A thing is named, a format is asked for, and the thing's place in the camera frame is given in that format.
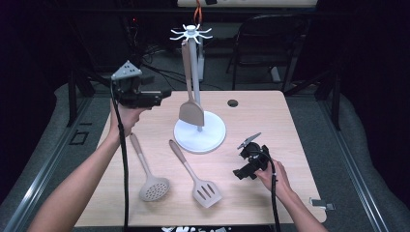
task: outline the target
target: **white round base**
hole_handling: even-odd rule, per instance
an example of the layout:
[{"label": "white round base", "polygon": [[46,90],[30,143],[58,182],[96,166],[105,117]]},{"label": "white round base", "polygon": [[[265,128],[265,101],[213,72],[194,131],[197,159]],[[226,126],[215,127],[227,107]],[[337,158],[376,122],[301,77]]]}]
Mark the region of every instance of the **white round base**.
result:
[{"label": "white round base", "polygon": [[176,142],[188,152],[205,154],[214,151],[226,136],[226,126],[216,114],[205,111],[205,126],[200,127],[178,120],[174,128]]}]

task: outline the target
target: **wooden table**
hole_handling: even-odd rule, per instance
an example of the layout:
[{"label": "wooden table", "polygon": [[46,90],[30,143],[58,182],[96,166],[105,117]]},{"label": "wooden table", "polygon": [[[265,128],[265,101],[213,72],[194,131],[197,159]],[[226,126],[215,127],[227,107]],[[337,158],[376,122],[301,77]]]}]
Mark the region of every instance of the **wooden table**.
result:
[{"label": "wooden table", "polygon": [[[273,158],[286,167],[292,188],[320,220],[325,212],[312,207],[312,197],[320,199],[312,178],[299,136],[288,106],[279,91],[209,91],[201,92],[201,104],[206,111],[221,117],[226,125],[226,137],[217,150],[194,155],[183,150],[196,175],[216,183],[222,200],[211,208],[201,207],[192,197],[193,180],[168,145],[174,139],[173,129],[178,120],[179,107],[188,100],[187,92],[173,92],[160,107],[144,112],[133,132],[139,139],[142,152],[157,177],[169,179],[171,189],[158,201],[139,200],[138,193],[146,174],[127,138],[130,169],[130,226],[170,225],[247,225],[274,223],[270,192],[258,180],[239,180],[234,169],[248,163],[237,147],[251,135],[262,134],[254,142],[266,145]],[[231,107],[229,100],[238,101]],[[102,139],[107,134],[105,125]],[[281,223],[292,223],[290,215],[278,201]],[[121,149],[104,173],[87,208],[76,226],[121,226],[124,222],[124,187]]]}]

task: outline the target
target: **chair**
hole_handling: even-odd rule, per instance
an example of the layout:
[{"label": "chair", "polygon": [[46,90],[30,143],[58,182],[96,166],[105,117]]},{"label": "chair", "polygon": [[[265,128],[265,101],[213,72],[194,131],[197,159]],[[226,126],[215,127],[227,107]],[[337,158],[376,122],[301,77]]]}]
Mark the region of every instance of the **chair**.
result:
[{"label": "chair", "polygon": [[232,90],[235,90],[237,67],[286,67],[281,91],[289,74],[294,43],[306,32],[308,22],[291,14],[260,14],[247,19],[239,28],[233,55],[226,73],[233,63]]}]

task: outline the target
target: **white utensil stand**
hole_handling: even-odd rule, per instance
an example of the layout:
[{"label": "white utensil stand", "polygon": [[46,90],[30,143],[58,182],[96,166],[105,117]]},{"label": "white utensil stand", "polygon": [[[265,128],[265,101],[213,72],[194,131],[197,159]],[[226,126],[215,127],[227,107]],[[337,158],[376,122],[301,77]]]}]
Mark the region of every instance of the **white utensil stand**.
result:
[{"label": "white utensil stand", "polygon": [[[198,26],[185,25],[185,32],[176,32],[171,30],[174,34],[182,34],[178,38],[170,38],[171,40],[180,40],[185,38],[190,45],[190,65],[192,70],[192,84],[193,94],[195,101],[201,104],[200,90],[199,90],[199,77],[203,78],[203,50],[199,49],[199,58],[196,55],[196,44],[202,45],[202,38],[210,39],[212,37],[205,37],[200,33],[207,33],[207,31],[198,31]],[[214,151],[223,142],[226,136],[226,126],[223,120],[216,114],[204,111],[205,125],[199,127],[197,125],[186,123],[182,120],[178,120],[174,128],[174,137],[177,143],[185,150],[194,154],[206,154]]]}]

